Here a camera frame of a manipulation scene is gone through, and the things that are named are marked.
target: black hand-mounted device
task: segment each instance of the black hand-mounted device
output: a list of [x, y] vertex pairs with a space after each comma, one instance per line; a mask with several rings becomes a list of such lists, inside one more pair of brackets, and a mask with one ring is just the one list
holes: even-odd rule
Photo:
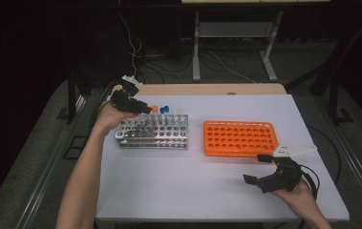
[[311, 176], [304, 173], [299, 164], [288, 156], [275, 157], [269, 155], [258, 155], [258, 161], [276, 164], [276, 172], [272, 175], [257, 178], [244, 175], [245, 183], [258, 186], [263, 193], [286, 189], [292, 191], [299, 183], [302, 176], [307, 180], [314, 198], [317, 197], [317, 190]]
[[151, 108], [145, 102], [133, 98], [138, 93], [136, 85], [128, 79], [123, 79], [120, 83], [122, 89], [114, 91], [110, 97], [112, 106], [122, 112], [150, 114]]

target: white cable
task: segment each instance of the white cable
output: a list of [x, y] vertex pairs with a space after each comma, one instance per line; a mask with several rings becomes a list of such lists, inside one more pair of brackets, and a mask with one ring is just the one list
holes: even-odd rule
[[222, 63], [222, 65], [223, 65], [229, 72], [234, 73], [234, 74], [237, 74], [238, 76], [240, 76], [240, 77], [242, 77], [242, 78], [245, 78], [245, 79], [251, 81], [252, 83], [257, 83], [257, 82], [253, 81], [252, 79], [250, 79], [250, 78], [248, 78], [248, 77], [246, 77], [246, 76], [243, 76], [243, 75], [241, 75], [241, 74], [239, 74], [239, 73], [235, 73], [234, 71], [228, 69], [228, 67], [224, 64], [224, 62], [223, 62], [215, 53], [213, 53], [213, 52], [211, 52], [211, 51], [208, 51], [208, 52], [209, 52], [210, 54], [214, 55], [214, 57], [216, 57], [216, 58], [220, 61], [220, 63]]
[[[136, 68], [136, 65], [135, 65], [135, 63], [134, 63], [134, 57], [136, 56], [136, 48], [134, 47], [133, 42], [131, 41], [130, 30], [128, 29], [128, 27], [127, 27], [127, 25], [126, 25], [123, 17], [121, 16], [121, 13], [119, 13], [118, 15], [120, 16], [121, 22], [123, 22], [123, 25], [124, 25], [124, 27], [125, 27], [126, 30], [127, 30], [127, 33], [128, 33], [128, 35], [129, 35], [129, 43], [130, 43], [130, 46], [133, 48], [133, 53], [131, 54], [131, 56], [132, 56], [131, 61], [132, 61], [132, 66], [133, 66], [133, 68], [134, 68], [134, 74], [133, 74], [133, 76], [136, 76], [137, 68]], [[138, 49], [138, 51], [139, 51], [139, 50], [141, 49], [141, 41], [140, 41], [140, 40], [138, 40], [138, 41], [139, 41], [139, 49]]]

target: dark background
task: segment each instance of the dark background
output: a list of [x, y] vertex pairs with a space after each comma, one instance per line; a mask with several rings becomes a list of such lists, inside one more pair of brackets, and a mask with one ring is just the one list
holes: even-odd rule
[[[69, 71], [75, 73], [83, 94], [131, 71], [127, 34], [116, 11], [61, 14], [55, 4], [0, 0], [0, 185], [48, 99], [67, 79]], [[218, 10], [206, 13], [208, 18], [213, 14], [219, 16]], [[221, 16], [251, 20], [269, 13], [272, 10], [263, 8], [250, 16], [243, 11], [222, 12]], [[171, 55], [179, 52], [176, 45], [179, 38], [193, 34], [191, 10], [162, 13], [127, 10], [123, 15], [131, 19], [129, 26], [143, 44]], [[285, 9], [278, 39], [301, 42], [331, 39], [343, 42], [346, 47], [361, 26], [362, 1], [332, 0], [322, 8]], [[351, 46], [336, 75], [362, 108], [362, 35]]]

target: person's right hand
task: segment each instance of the person's right hand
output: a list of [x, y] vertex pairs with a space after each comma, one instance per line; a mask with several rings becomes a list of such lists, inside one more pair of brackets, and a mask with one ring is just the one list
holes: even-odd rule
[[330, 224], [312, 196], [309, 185], [303, 178], [292, 191], [281, 189], [273, 191], [272, 194], [281, 198], [291, 211], [305, 220], [310, 228], [330, 228]]

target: gray floor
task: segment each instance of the gray floor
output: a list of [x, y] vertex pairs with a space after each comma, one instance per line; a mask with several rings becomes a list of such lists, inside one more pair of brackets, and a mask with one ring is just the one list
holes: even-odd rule
[[[277, 42], [270, 60], [279, 83], [287, 84], [319, 66], [330, 55], [334, 45], [334, 42], [330, 41]], [[238, 43], [204, 40], [201, 43], [201, 58], [203, 58], [201, 83], [249, 83], [246, 77], [257, 83], [269, 82], [258, 54], [264, 46], [265, 42], [260, 40], [245, 40]], [[147, 67], [138, 68], [143, 75], [141, 80], [154, 84], [162, 83], [162, 79], [165, 83], [193, 83], [189, 61], [190, 42], [184, 41], [183, 49], [184, 55], [176, 59], [168, 59], [158, 52], [149, 51], [147, 55], [149, 61], [145, 64]], [[227, 71], [208, 51], [217, 54], [229, 69], [240, 75]], [[289, 93], [293, 94], [302, 117], [309, 125], [309, 132], [332, 178], [338, 173], [338, 159], [329, 139], [336, 145], [341, 156], [342, 171], [336, 186], [350, 211], [351, 220], [335, 222], [332, 226], [362, 228], [362, 185], [360, 185], [362, 180], [347, 162], [345, 151], [348, 151], [348, 145], [343, 144], [339, 138], [342, 134], [349, 142], [350, 150], [362, 165], [362, 111], [351, 96], [342, 90], [339, 95], [339, 107], [346, 109], [354, 122], [333, 127], [326, 117], [327, 95], [312, 96], [309, 93], [311, 83], [312, 80], [309, 80]], [[67, 107], [66, 83], [56, 89], [0, 189], [0, 228], [54, 228], [65, 182], [75, 165], [74, 160], [63, 159], [62, 155], [75, 135], [88, 133], [91, 112], [100, 93], [101, 90], [94, 90], [90, 96], [86, 96], [83, 109], [74, 122], [67, 125], [66, 120], [60, 119], [61, 113]], [[275, 228], [277, 225], [277, 223], [266, 223], [263, 226]], [[297, 228], [297, 225], [298, 222], [289, 222], [281, 228]], [[99, 228], [109, 226], [99, 224]], [[141, 228], [175, 228], [174, 224], [141, 226]], [[176, 226], [189, 228], [191, 225], [176, 224]], [[228, 223], [218, 224], [216, 227], [249, 228], [248, 226]]]

